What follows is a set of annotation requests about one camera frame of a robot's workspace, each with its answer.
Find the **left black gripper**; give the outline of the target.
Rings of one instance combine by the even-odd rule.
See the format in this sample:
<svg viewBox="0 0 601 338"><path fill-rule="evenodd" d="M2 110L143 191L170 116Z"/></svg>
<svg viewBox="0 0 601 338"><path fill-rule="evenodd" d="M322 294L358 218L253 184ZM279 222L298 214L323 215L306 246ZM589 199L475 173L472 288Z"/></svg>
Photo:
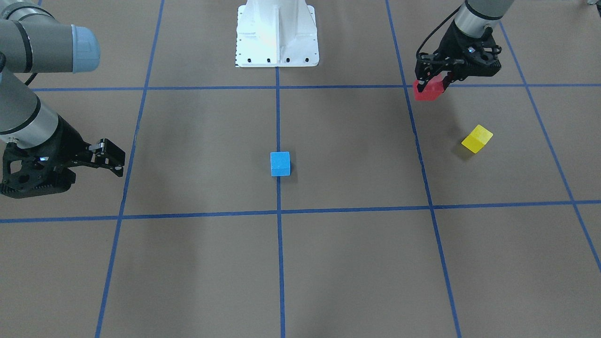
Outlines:
<svg viewBox="0 0 601 338"><path fill-rule="evenodd" d="M474 53L469 51L470 47L475 49L475 38L464 33L455 22L452 22L438 49L434 51L432 70L415 70L415 77L421 82L419 91L421 92L431 79L443 71L448 71L441 80L443 92L446 92L451 84L459 81L459 76L474 76Z"/></svg>

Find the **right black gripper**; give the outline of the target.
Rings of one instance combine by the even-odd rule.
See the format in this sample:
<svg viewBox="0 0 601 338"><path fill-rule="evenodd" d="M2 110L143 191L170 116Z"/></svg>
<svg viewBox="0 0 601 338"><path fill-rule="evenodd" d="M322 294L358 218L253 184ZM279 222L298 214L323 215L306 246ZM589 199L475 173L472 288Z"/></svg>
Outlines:
<svg viewBox="0 0 601 338"><path fill-rule="evenodd" d="M28 159L28 175L75 175L70 168L84 166L107 169L123 177L126 153L108 138L97 144L86 143L79 132L58 115L52 135L29 148Z"/></svg>

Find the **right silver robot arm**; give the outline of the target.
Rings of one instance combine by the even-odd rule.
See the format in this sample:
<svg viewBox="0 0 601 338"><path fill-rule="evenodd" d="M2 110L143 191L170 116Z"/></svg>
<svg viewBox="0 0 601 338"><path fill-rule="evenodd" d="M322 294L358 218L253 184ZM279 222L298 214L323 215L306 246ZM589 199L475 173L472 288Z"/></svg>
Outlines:
<svg viewBox="0 0 601 338"><path fill-rule="evenodd" d="M107 139L84 141L31 89L38 74L86 73L100 64L89 28L58 21L30 0L1 2L1 141L3 184L38 184L71 177L72 167L121 177L125 153Z"/></svg>

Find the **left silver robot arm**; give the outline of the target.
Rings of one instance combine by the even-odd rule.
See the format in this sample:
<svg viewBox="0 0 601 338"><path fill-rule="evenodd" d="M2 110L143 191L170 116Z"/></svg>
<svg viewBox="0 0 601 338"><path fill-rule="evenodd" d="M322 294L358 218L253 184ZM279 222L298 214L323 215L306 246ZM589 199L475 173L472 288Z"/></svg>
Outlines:
<svg viewBox="0 0 601 338"><path fill-rule="evenodd" d="M502 52L493 37L512 0L465 0L424 39L416 51L414 94L418 100L438 98L452 83L468 77L493 77ZM438 48L422 52L425 43L451 20Z"/></svg>

